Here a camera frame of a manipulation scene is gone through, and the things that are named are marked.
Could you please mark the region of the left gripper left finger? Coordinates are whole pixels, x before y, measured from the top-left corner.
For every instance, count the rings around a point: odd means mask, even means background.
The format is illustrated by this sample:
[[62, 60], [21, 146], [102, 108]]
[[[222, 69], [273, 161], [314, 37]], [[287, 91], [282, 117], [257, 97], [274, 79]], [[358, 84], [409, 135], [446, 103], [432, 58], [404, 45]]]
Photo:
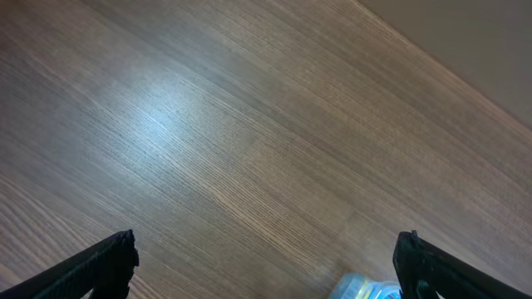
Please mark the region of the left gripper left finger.
[[126, 299], [139, 266], [132, 230], [120, 231], [1, 292], [2, 298]]

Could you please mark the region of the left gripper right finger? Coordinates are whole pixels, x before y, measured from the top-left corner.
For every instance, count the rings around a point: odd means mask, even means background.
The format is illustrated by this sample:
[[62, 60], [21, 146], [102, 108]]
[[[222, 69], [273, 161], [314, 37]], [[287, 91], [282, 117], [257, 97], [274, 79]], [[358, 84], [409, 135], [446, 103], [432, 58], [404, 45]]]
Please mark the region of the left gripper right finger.
[[403, 299], [531, 299], [419, 238], [398, 235], [392, 257]]

